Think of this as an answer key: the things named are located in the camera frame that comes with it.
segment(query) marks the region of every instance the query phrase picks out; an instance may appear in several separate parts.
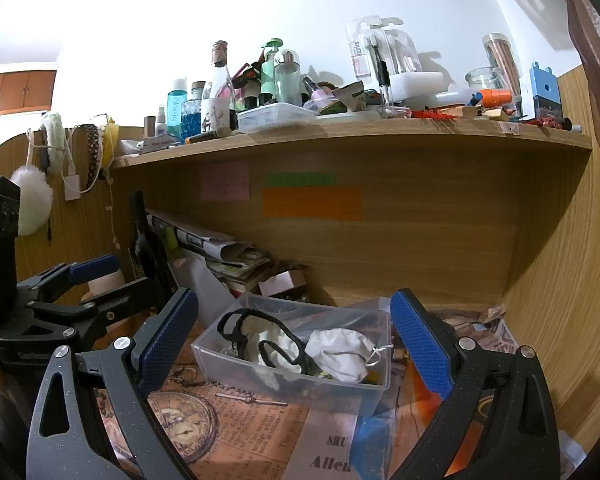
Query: blue bottle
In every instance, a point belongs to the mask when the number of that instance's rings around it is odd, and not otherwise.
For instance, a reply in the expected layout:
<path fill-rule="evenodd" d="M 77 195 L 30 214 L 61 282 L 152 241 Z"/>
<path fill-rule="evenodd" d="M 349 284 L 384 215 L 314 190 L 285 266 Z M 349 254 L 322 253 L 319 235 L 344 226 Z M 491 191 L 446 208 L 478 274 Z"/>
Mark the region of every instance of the blue bottle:
<path fill-rule="evenodd" d="M 167 130 L 176 137 L 182 131 L 182 103 L 187 100 L 187 80 L 176 79 L 167 94 Z"/>

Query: silver screw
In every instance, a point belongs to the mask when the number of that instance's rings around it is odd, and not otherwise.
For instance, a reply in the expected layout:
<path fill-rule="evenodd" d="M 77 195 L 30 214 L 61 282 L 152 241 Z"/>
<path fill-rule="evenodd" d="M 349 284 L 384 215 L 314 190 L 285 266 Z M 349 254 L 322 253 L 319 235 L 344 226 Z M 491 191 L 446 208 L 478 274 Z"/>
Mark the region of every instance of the silver screw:
<path fill-rule="evenodd" d="M 125 336 L 119 337 L 118 339 L 116 339 L 113 342 L 113 348 L 115 348 L 117 350 L 123 350 L 126 347 L 128 347 L 130 344 L 131 344 L 131 339 L 125 335 Z"/>
<path fill-rule="evenodd" d="M 461 337 L 458 344 L 462 350 L 473 350 L 475 348 L 475 341 L 470 337 Z"/>
<path fill-rule="evenodd" d="M 522 345 L 520 347 L 520 353 L 522 354 L 522 357 L 526 357 L 527 359 L 533 359 L 536 357 L 536 351 L 531 348 L 531 346 Z"/>
<path fill-rule="evenodd" d="M 69 347 L 67 345 L 62 345 L 62 346 L 59 346 L 58 348 L 56 348 L 56 351 L 54 352 L 54 356 L 55 357 L 64 357 L 68 353 L 69 353 Z"/>

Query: orange cap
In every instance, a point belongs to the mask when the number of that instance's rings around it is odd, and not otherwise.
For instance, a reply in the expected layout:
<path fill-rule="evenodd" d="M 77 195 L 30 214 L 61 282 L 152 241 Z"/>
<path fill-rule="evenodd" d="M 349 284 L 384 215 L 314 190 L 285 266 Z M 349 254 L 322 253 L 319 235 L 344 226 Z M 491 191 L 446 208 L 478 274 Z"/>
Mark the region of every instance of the orange cap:
<path fill-rule="evenodd" d="M 500 105 L 505 105 L 513 101 L 511 90 L 503 89 L 484 89 L 478 90 L 482 94 L 482 106 L 485 108 L 493 108 Z"/>

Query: stack of books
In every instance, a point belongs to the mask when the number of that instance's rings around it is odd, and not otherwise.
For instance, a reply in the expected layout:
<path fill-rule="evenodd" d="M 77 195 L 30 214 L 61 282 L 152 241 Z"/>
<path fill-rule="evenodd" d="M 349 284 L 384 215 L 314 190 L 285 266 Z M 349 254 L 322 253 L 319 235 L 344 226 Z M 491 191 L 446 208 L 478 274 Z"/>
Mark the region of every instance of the stack of books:
<path fill-rule="evenodd" d="M 234 293 L 249 292 L 271 276 L 272 259 L 250 242 L 198 227 L 191 220 L 148 210 L 149 225 L 159 234 L 172 227 L 180 247 L 204 256 L 207 268 Z"/>

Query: pink sticky note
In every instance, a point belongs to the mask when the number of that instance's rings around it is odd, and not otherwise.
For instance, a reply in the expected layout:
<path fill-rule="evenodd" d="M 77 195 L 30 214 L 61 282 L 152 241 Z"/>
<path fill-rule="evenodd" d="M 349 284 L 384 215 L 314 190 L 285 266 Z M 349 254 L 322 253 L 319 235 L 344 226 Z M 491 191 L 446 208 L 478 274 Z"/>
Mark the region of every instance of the pink sticky note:
<path fill-rule="evenodd" d="M 245 160 L 200 166 L 200 200 L 249 200 L 249 164 Z"/>

